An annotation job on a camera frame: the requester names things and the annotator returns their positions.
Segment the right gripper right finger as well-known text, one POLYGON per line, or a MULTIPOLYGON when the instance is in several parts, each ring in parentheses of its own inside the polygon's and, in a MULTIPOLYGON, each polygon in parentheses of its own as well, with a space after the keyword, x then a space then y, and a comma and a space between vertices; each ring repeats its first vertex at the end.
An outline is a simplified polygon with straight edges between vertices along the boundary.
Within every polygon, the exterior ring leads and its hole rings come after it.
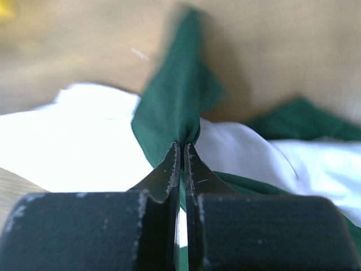
POLYGON ((184 149, 189 270, 359 270, 345 219, 318 196, 245 195, 184 149))

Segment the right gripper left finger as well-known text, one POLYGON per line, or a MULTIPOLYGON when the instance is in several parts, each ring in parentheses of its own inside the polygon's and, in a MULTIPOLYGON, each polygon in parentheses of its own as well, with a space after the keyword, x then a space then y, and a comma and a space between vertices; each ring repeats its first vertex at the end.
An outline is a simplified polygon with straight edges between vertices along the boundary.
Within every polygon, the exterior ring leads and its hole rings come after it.
POLYGON ((125 192, 32 193, 1 233, 2 270, 175 270, 181 151, 125 192))

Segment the white green raglan t-shirt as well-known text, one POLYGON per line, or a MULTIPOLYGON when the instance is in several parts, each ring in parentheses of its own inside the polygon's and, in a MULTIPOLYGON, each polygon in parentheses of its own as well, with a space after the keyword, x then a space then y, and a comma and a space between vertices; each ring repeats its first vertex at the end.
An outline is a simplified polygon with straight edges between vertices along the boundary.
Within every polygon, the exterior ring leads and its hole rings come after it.
POLYGON ((223 87, 205 65, 202 13, 179 22, 143 95, 76 83, 28 112, 1 116, 1 167, 42 193, 125 192, 180 147, 177 266, 188 268, 184 149, 245 195, 318 196, 343 215, 360 256, 360 127, 296 98, 247 124, 212 123, 223 87))

